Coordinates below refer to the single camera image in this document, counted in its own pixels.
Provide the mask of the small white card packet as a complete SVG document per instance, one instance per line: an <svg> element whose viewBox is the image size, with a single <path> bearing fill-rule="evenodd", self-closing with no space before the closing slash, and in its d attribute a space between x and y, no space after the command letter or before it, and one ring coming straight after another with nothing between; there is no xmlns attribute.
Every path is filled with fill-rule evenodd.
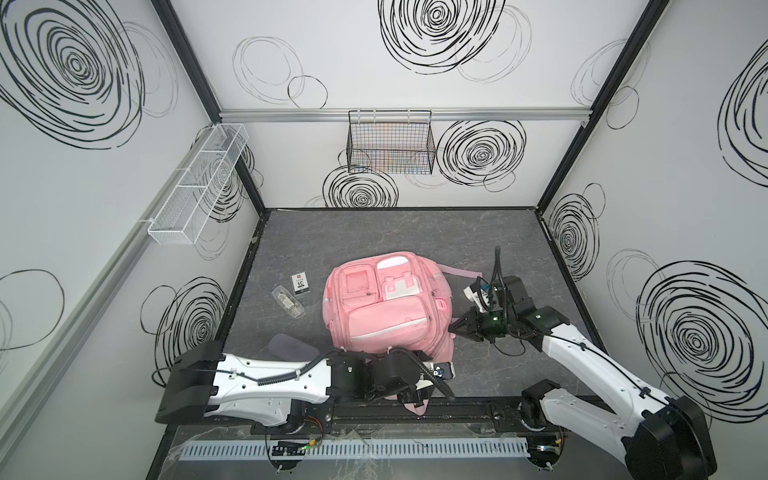
<svg viewBox="0 0 768 480"><path fill-rule="evenodd" d="M293 291L296 295L302 295L310 291L309 282L305 272L299 272L291 276Z"/></svg>

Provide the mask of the white mesh wall shelf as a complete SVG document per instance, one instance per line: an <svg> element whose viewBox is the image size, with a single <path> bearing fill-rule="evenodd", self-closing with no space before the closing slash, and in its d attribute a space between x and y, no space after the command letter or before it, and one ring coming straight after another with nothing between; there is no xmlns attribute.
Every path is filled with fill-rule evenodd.
<svg viewBox="0 0 768 480"><path fill-rule="evenodd" d="M202 130L170 194L147 232L160 245L193 245L213 216L248 141L240 123L218 123Z"/></svg>

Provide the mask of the purple eraser pouch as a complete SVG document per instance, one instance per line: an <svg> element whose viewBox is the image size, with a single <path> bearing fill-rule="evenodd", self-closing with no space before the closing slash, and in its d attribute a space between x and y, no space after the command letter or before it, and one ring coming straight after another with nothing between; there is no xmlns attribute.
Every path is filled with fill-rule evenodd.
<svg viewBox="0 0 768 480"><path fill-rule="evenodd" d="M287 362L309 362L320 354L316 347L284 333L276 334L269 341L267 350L274 357Z"/></svg>

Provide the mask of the pink student backpack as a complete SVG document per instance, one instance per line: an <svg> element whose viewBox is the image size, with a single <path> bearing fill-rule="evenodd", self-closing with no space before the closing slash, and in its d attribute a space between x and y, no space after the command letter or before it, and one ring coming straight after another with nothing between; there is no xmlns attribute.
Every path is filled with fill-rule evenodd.
<svg viewBox="0 0 768 480"><path fill-rule="evenodd" d="M328 277L322 316L333 344L344 352L383 354L390 349L426 353L435 363L454 353L450 275L477 273L440 265L412 252L347 262ZM422 415L429 400L403 404Z"/></svg>

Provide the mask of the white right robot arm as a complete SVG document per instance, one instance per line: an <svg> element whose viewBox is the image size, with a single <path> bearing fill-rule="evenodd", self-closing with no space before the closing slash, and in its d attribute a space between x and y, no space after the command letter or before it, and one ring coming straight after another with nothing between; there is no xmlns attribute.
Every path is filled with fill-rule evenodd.
<svg viewBox="0 0 768 480"><path fill-rule="evenodd" d="M594 345L551 306L538 307L516 276L486 281L471 273L471 309L450 332L476 342L505 336L530 344L578 377L602 401L581 400L541 380L524 390L520 416L530 430L569 430L601 448L635 479L707 479L718 468L704 412L687 396L652 386Z"/></svg>

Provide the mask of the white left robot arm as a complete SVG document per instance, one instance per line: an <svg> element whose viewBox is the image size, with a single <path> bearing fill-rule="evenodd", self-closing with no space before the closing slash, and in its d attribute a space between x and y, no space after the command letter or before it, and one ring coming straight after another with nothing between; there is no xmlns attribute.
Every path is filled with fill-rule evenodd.
<svg viewBox="0 0 768 480"><path fill-rule="evenodd" d="M380 354L331 348L307 362L255 360L200 344L167 369L155 421L192 424L206 418L242 419L267 429L326 425L334 404L394 400L413 414L425 412L435 392L455 397L449 362L389 347Z"/></svg>

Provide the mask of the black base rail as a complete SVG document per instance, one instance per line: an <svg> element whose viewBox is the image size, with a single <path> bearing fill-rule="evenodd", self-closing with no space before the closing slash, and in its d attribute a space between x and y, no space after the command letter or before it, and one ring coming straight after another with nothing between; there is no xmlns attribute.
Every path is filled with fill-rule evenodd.
<svg viewBox="0 0 768 480"><path fill-rule="evenodd" d="M544 426L531 430L524 424L519 411L522 398L509 397L458 397L448 400L432 398L424 414L417 415L394 400L369 403L328 401L320 405L301 402L292 407L287 422L279 426L265 426L255 420L214 414L193 418L189 415L173 420L173 426L248 426L252 433L297 435L321 433L329 436L343 427L364 425L404 425L422 427L442 424L470 424L488 428L492 433L514 433L519 436L557 435L560 427Z"/></svg>

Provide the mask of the clear plastic case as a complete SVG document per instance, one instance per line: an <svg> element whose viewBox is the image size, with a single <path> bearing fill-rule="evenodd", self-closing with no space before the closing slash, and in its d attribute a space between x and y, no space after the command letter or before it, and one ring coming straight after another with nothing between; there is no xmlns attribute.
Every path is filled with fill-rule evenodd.
<svg viewBox="0 0 768 480"><path fill-rule="evenodd" d="M271 295L291 318L298 319L306 314L304 306L284 286L275 286Z"/></svg>

